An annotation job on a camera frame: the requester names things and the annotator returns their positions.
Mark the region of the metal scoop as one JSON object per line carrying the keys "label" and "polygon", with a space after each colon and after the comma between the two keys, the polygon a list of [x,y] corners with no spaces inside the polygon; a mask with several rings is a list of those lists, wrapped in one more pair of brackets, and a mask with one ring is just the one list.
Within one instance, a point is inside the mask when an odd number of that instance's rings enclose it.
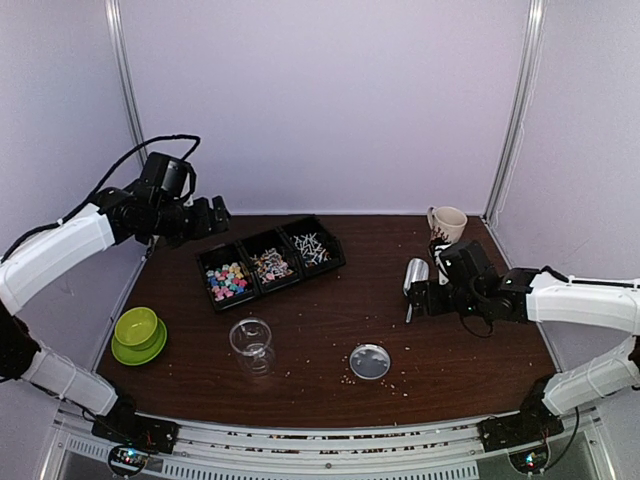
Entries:
{"label": "metal scoop", "polygon": [[[429,264],[421,258],[412,258],[407,264],[405,277],[403,281],[403,287],[402,287],[402,291],[405,298],[407,299],[407,302],[408,302],[407,291],[409,289],[410,284],[412,282],[421,281],[421,280],[429,280]],[[412,321],[412,318],[413,316],[408,315],[408,307],[407,307],[405,323],[410,324]]]}

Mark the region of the black three-compartment candy tray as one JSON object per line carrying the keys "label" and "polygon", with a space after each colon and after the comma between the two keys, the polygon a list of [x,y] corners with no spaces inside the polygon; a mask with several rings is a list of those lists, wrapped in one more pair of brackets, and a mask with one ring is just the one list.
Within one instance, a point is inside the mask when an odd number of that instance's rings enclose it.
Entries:
{"label": "black three-compartment candy tray", "polygon": [[196,255],[216,312],[273,294],[346,264],[338,238],[305,216]]}

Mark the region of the clear plastic jar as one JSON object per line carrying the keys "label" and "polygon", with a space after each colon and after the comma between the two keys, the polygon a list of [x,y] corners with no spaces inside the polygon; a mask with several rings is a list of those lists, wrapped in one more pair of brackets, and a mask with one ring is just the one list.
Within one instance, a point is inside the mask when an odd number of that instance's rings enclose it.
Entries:
{"label": "clear plastic jar", "polygon": [[229,331],[229,343],[242,371],[264,377],[275,369],[276,355],[270,326],[262,319],[248,317]]}

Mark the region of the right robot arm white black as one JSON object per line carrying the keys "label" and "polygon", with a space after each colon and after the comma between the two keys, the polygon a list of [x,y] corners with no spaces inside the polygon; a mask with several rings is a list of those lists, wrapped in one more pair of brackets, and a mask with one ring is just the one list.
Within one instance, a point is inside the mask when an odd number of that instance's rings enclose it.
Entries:
{"label": "right robot arm white black", "polygon": [[551,417],[624,388],[639,386],[639,282],[609,281],[564,275],[549,266],[497,272],[477,241],[440,243],[432,249],[437,269],[413,259],[406,269],[403,292],[406,318],[456,314],[519,324],[572,323],[623,332],[617,347],[567,372],[540,380],[513,419],[519,440],[535,440]]}

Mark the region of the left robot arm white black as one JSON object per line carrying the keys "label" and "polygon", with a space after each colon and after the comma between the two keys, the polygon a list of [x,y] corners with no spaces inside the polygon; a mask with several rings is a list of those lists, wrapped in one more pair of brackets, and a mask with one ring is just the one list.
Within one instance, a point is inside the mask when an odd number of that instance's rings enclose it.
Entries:
{"label": "left robot arm white black", "polygon": [[161,237],[179,247],[229,228],[220,196],[196,198],[196,175],[184,159],[153,152],[138,179],[124,188],[99,184],[70,217],[27,234],[1,259],[1,378],[23,380],[96,416],[123,444],[144,424],[120,402],[116,388],[36,341],[19,312],[41,290],[88,258],[129,238]]}

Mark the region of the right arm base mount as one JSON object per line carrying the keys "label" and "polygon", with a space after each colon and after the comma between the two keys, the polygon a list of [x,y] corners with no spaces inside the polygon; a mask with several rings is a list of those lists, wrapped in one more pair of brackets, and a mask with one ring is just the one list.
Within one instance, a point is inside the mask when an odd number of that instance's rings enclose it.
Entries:
{"label": "right arm base mount", "polygon": [[477,428],[485,452],[542,442],[564,432],[560,418],[534,398],[525,399],[517,413],[487,418]]}

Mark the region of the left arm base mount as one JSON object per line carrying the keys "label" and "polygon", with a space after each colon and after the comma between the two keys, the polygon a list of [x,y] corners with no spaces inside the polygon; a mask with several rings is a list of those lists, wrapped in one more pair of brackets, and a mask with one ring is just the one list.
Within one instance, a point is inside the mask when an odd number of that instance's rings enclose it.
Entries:
{"label": "left arm base mount", "polygon": [[150,453],[171,454],[179,432],[176,422],[139,414],[132,400],[119,399],[106,415],[92,419],[94,436]]}

